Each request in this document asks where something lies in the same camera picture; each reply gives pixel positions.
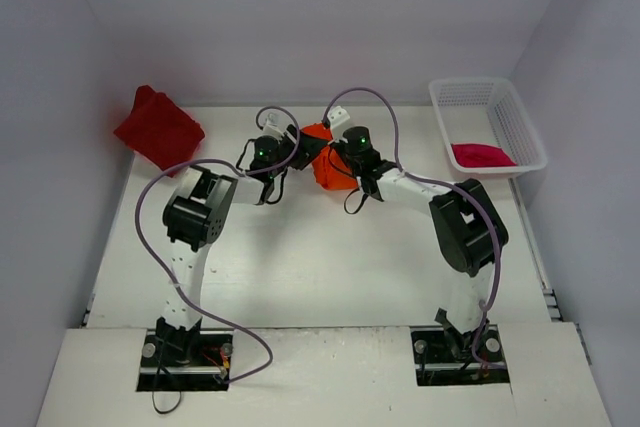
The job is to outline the orange t shirt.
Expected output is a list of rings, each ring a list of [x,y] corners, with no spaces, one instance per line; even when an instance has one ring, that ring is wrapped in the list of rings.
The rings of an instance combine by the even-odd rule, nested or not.
[[[307,125],[302,128],[302,131],[312,137],[327,141],[333,140],[331,131],[322,123]],[[316,182],[325,190],[353,190],[358,187],[358,182],[351,177],[351,170],[328,146],[321,150],[311,165]]]

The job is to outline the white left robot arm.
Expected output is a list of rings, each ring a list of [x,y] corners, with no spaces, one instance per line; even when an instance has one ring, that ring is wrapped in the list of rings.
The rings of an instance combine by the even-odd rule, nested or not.
[[[199,165],[183,172],[162,215],[171,244],[170,271],[176,282],[156,322],[156,335],[166,338],[164,355],[175,365],[191,365],[199,356],[197,336],[203,315],[196,308],[205,264],[231,206],[273,204],[276,182],[283,180],[290,168],[306,168],[330,140],[329,131],[319,134],[290,124],[281,132],[265,126],[263,134],[250,141],[253,159],[241,176],[216,174]]]

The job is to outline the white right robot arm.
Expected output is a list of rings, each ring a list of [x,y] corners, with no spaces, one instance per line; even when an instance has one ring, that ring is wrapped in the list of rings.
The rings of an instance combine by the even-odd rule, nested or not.
[[[412,174],[385,160],[373,147],[369,130],[347,129],[329,144],[368,198],[395,203],[428,215],[439,250],[452,269],[450,287],[436,321],[448,328],[445,352],[464,359],[479,344],[481,329],[497,297],[501,254],[508,231],[481,182],[451,183]]]

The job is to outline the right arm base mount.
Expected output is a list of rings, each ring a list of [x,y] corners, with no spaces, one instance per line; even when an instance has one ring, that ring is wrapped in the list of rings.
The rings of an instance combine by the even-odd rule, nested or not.
[[[510,383],[498,327],[488,321],[477,344],[474,332],[459,334],[448,321],[412,328],[410,336],[419,387]]]

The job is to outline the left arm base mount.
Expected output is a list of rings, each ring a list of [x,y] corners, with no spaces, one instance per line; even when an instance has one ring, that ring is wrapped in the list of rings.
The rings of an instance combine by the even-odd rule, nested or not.
[[[161,347],[148,331],[142,347],[137,392],[218,392],[229,388],[233,357],[230,331],[204,331],[183,359],[176,349]]]

